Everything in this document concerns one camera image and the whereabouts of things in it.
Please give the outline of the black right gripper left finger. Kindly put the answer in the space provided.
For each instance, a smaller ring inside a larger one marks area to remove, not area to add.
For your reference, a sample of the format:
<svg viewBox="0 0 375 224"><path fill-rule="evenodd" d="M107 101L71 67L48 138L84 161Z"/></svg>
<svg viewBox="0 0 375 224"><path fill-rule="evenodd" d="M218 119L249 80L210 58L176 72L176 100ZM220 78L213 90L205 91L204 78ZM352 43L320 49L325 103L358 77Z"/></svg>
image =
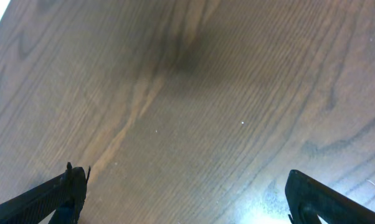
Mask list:
<svg viewBox="0 0 375 224"><path fill-rule="evenodd" d="M89 172L68 162L63 174L0 204L0 224L40 223L49 215L50 224L77 223L89 177Z"/></svg>

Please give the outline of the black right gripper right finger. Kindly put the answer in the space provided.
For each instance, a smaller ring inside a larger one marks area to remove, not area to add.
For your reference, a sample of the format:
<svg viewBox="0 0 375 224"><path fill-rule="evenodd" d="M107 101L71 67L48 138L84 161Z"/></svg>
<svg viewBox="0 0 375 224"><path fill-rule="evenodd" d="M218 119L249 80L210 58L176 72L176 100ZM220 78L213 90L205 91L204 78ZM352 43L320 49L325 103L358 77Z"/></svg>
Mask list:
<svg viewBox="0 0 375 224"><path fill-rule="evenodd" d="M321 182L291 170L285 185L292 224L375 224L375 212L345 197Z"/></svg>

